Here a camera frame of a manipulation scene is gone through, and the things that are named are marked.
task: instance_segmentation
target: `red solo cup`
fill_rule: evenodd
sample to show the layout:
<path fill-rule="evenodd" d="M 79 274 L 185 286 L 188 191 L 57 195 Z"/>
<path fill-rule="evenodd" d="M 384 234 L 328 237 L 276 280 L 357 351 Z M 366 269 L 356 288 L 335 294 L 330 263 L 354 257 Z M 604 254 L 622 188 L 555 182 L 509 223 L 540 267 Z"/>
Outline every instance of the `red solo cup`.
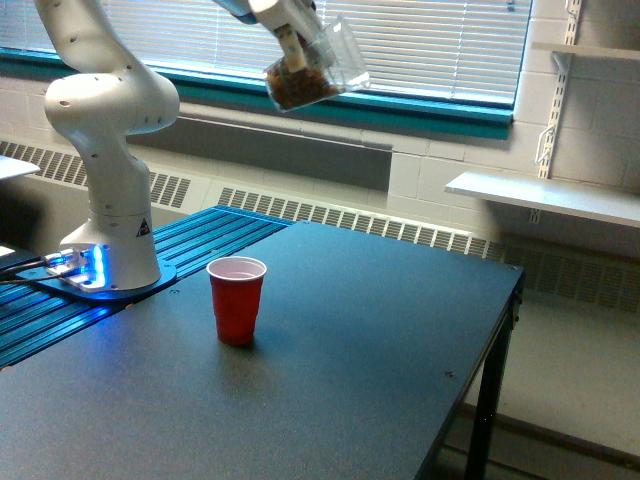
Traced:
<path fill-rule="evenodd" d="M 228 345 L 253 341 L 267 266 L 247 257 L 225 257 L 207 265 L 218 339 Z"/>

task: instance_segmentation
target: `table leg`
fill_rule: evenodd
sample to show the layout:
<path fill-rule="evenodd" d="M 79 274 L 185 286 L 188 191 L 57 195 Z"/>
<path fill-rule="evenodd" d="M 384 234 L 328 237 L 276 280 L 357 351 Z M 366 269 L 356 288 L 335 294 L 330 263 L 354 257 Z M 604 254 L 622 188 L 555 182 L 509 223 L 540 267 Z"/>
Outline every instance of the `table leg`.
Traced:
<path fill-rule="evenodd" d="M 511 340 L 514 315 L 513 309 L 509 309 L 498 337 L 491 347 L 484 362 L 482 372 L 482 384 L 478 395 L 478 406 L 473 424 L 473 434 L 469 447 L 465 480 L 481 480 L 484 478 L 487 460 L 489 459 L 489 447 L 491 446 L 491 434 L 493 423 L 498 409 L 502 377 Z"/>

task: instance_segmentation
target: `window sill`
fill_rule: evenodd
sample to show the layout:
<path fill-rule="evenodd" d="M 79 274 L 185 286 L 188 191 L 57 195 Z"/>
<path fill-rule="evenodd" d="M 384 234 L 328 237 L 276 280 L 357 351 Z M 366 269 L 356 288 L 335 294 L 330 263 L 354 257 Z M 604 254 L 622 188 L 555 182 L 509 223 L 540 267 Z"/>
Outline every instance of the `window sill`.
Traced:
<path fill-rule="evenodd" d="M 52 78 L 73 72 L 56 54 L 0 48 L 0 71 L 30 78 Z M 230 108 L 274 113 L 264 84 L 258 80 L 152 67 L 171 79 L 184 100 L 215 102 Z M 408 134 L 439 132 L 506 140 L 510 109 L 385 97 L 367 93 L 344 94 L 301 109 L 288 117 L 335 122 L 370 130 Z"/>

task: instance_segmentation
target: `window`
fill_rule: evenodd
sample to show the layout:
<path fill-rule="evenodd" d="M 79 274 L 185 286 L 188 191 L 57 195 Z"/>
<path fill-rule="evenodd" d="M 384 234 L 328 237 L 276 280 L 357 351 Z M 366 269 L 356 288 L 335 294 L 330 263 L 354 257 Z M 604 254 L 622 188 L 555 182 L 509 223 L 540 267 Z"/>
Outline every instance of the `window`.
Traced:
<path fill-rule="evenodd" d="M 371 93 L 510 108 L 532 0 L 316 0 L 343 14 L 372 76 Z M 260 78 L 280 51 L 259 25 L 211 0 L 103 0 L 116 31 L 150 65 Z M 0 2 L 0 46 L 52 51 L 33 0 Z"/>

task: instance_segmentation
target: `white shelf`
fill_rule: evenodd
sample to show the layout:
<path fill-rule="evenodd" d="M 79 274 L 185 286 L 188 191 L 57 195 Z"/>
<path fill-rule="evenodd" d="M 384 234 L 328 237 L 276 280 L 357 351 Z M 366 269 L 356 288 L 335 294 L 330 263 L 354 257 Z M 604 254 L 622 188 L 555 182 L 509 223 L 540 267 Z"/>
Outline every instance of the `white shelf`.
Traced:
<path fill-rule="evenodd" d="M 622 50 L 619 48 L 587 47 L 581 45 L 564 45 L 561 43 L 533 42 L 536 50 L 548 50 L 554 53 L 567 53 L 581 57 L 616 58 L 620 60 L 640 61 L 640 50 Z"/>
<path fill-rule="evenodd" d="M 33 163 L 23 162 L 0 155 L 0 180 L 19 177 L 30 173 L 39 172 L 40 169 Z"/>
<path fill-rule="evenodd" d="M 640 195 L 525 175 L 466 172 L 449 182 L 449 193 L 640 227 Z"/>

